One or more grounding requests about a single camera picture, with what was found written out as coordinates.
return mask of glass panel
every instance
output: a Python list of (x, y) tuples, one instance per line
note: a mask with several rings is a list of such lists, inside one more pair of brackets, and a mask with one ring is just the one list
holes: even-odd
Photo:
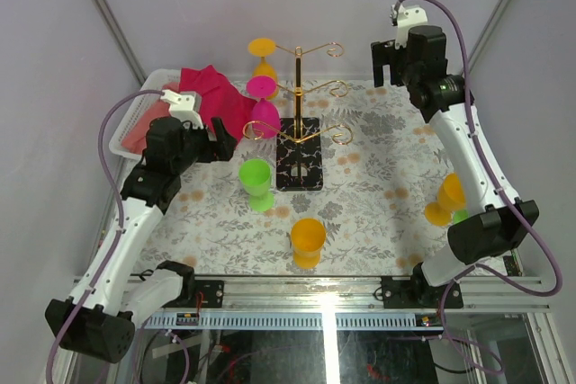
[[(339, 378), (342, 384), (545, 382), (522, 316), (448, 316), (453, 335), (486, 345), (502, 359), (506, 373), (498, 377), (470, 368), (447, 340), (422, 343), (410, 340), (416, 335), (414, 332), (350, 328), (338, 330), (332, 338), (334, 327), (328, 329), (326, 323), (325, 320), (323, 330), (318, 331), (246, 329), (176, 333), (190, 356), (187, 380), (198, 384), (320, 384), (327, 382), (327, 374), (336, 377), (336, 381)], [(469, 344), (461, 346), (476, 362), (497, 369), (488, 353), (471, 349)], [(185, 370), (184, 352), (179, 344), (170, 341), (164, 330), (142, 332), (137, 353), (139, 381), (134, 379), (129, 353), (109, 381), (97, 381), (103, 374), (101, 362), (82, 357), (70, 382), (180, 383)]]

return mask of gold metal rack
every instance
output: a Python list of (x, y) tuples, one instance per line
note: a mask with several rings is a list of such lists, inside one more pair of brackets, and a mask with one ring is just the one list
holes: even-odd
[(338, 132), (332, 136), (332, 140), (335, 143), (342, 145), (342, 146), (351, 143), (352, 140), (354, 139), (354, 134), (352, 133), (352, 130), (350, 129), (350, 127), (348, 125), (346, 125), (345, 123), (339, 123), (337, 125), (332, 125), (332, 126), (329, 126), (325, 129), (319, 130), (315, 133), (312, 133), (312, 134), (309, 134), (306, 136), (304, 136), (304, 131), (303, 131), (303, 127), (302, 127), (302, 104), (303, 104), (303, 96), (305, 94), (309, 94), (310, 92), (314, 92), (314, 91), (316, 91), (322, 87), (326, 87), (328, 85), (334, 85), (334, 84), (336, 84), (337, 86), (330, 89), (330, 91), (329, 91), (329, 93), (332, 96), (335, 96), (337, 98), (341, 98), (341, 97), (344, 97), (348, 94), (348, 86), (342, 80), (331, 80), (331, 81), (328, 81), (327, 83), (324, 83), (323, 85), (317, 85), (316, 87), (313, 87), (311, 89), (304, 90), (302, 88), (302, 57), (305, 54), (311, 53), (312, 51), (316, 51), (318, 49), (323, 49), (325, 47), (331, 47), (330, 49), (328, 49), (326, 51), (326, 54), (328, 54), (329, 56), (331, 56), (333, 58), (339, 58), (340, 56), (342, 56), (344, 54), (344, 47), (342, 47), (337, 42), (329, 42), (328, 44), (320, 45), (314, 49), (308, 49), (306, 51), (303, 51), (302, 47), (296, 47), (296, 49), (294, 51), (292, 51), (291, 49), (287, 49), (287, 48), (282, 47), (282, 46), (277, 45), (277, 44), (275, 46), (278, 49), (281, 49), (283, 51), (286, 51), (286, 52), (294, 55), (294, 57), (296, 59), (296, 70), (295, 70), (296, 79), (295, 79), (294, 89), (292, 90), (292, 89), (288, 89), (287, 87), (284, 87), (282, 85), (277, 85), (282, 90), (285, 90), (286, 92), (290, 92), (291, 94), (294, 95), (294, 134), (293, 134), (293, 136), (290, 136), (290, 135), (282, 132), (281, 130), (274, 128), (273, 126), (270, 126), (268, 123), (266, 123), (264, 121), (249, 121), (246, 125), (244, 125), (244, 129), (243, 129), (244, 137), (249, 138), (249, 139), (261, 139), (264, 136), (264, 133), (261, 130), (254, 128), (254, 125), (262, 125), (262, 126), (266, 126), (267, 128), (275, 131), (280, 136), (287, 138), (290, 141), (293, 141), (296, 144), (301, 144), (301, 143), (303, 143), (303, 142), (305, 142), (311, 138), (317, 137), (318, 135), (323, 134), (324, 132), (327, 132), (329, 130), (346, 129), (349, 133), (348, 139), (346, 139), (346, 140), (340, 139), (341, 137), (345, 136), (346, 134), (344, 132)]

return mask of hook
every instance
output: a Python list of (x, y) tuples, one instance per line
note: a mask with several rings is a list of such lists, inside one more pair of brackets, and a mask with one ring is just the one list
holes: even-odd
[[(324, 87), (326, 85), (331, 85), (332, 83), (338, 83), (337, 87), (334, 87), (333, 89), (330, 89), (330, 94), (332, 96), (335, 96), (337, 98), (342, 98), (344, 96), (346, 96), (348, 94), (348, 85), (342, 81), (342, 80), (332, 80), (332, 81), (328, 81), (327, 83), (324, 83), (323, 85), (317, 85), (316, 87), (312, 87), (310, 90), (305, 91), (303, 94), (309, 94), (310, 92), (314, 92), (315, 90), (320, 89), (321, 87)], [(344, 93), (339, 94), (338, 91), (342, 88), (342, 86), (344, 86)]]
[[(262, 139), (264, 137), (263, 131), (261, 131), (259, 129), (255, 129), (252, 126), (255, 124), (266, 126), (267, 128), (270, 128), (271, 130), (273, 130), (277, 134), (281, 135), (282, 137), (284, 137), (286, 139), (289, 139), (290, 141), (292, 141), (296, 144), (301, 144), (304, 141), (308, 141), (311, 138), (317, 137), (318, 135), (323, 134), (324, 132), (327, 132), (329, 130), (336, 129), (336, 128), (346, 129), (348, 131), (348, 133), (350, 134), (350, 138), (348, 138), (347, 140), (340, 140), (339, 139), (340, 137), (345, 135), (343, 132), (338, 132), (338, 133), (334, 134), (332, 136), (332, 141), (334, 141), (336, 144), (339, 144), (340, 146), (345, 146), (347, 144), (350, 144), (352, 142), (352, 140), (354, 139), (354, 133), (352, 132), (350, 127), (344, 123), (339, 123), (338, 125), (332, 125), (328, 128), (320, 130), (314, 134), (307, 135), (306, 137), (303, 137), (303, 138), (294, 138), (294, 137), (289, 136), (288, 134), (283, 133), (281, 130), (276, 129), (274, 126), (270, 126), (265, 121), (249, 121), (246, 125), (244, 125), (244, 128), (242, 129), (242, 134), (244, 135), (244, 137), (246, 137), (248, 139), (253, 139), (253, 140)], [(253, 135), (248, 134), (248, 128), (250, 126), (252, 126), (251, 129), (252, 129), (252, 132), (254, 133)]]
[(344, 47), (342, 47), (340, 44), (338, 44), (337, 42), (329, 42), (328, 44), (324, 44), (324, 45), (320, 45), (314, 49), (308, 49), (306, 51), (302, 52), (302, 55), (311, 53), (312, 51), (316, 51), (317, 49), (323, 49), (324, 47), (327, 47), (329, 45), (335, 45), (336, 47), (333, 47), (331, 49), (328, 49), (326, 51), (326, 54), (328, 54), (329, 56), (331, 56), (332, 58), (339, 58), (340, 56), (342, 56), (344, 54)]

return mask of black marble base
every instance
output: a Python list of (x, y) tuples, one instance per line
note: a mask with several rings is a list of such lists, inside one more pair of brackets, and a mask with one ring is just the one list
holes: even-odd
[[(294, 136), (294, 119), (280, 119), (280, 130)], [(302, 119), (304, 137), (320, 131), (320, 120)], [(296, 144), (278, 135), (276, 138), (276, 188), (279, 191), (319, 191), (324, 185), (320, 135)]]

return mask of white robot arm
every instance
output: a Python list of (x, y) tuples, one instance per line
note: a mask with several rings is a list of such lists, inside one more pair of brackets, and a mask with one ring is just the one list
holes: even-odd
[[(526, 229), (502, 201), (473, 144), (465, 111), (464, 79), (446, 73), (446, 36), (428, 25), (420, 6), (392, 9), (395, 40), (372, 44), (374, 85), (383, 85), (383, 67), (391, 83), (405, 85), (412, 104), (438, 135), (463, 186), (469, 218), (448, 229), (448, 244), (414, 268), (419, 286), (447, 284), (471, 265), (519, 246)], [(500, 187), (532, 225), (538, 217), (533, 201), (522, 201), (502, 173), (472, 105), (475, 132), (500, 181)]]
[(68, 299), (53, 299), (45, 312), (54, 335), (64, 332), (61, 348), (106, 362), (122, 359), (135, 329), (159, 308), (173, 300), (195, 302), (194, 269), (170, 261), (161, 263), (152, 276), (122, 298), (144, 242), (180, 190), (180, 174), (194, 163), (229, 161), (237, 145), (219, 118), (211, 119), (217, 140), (209, 139), (207, 128), (194, 112), (193, 95), (166, 91), (162, 97), (171, 104), (174, 117), (150, 123), (142, 161), (124, 181), (120, 238), (116, 215), (115, 226)]

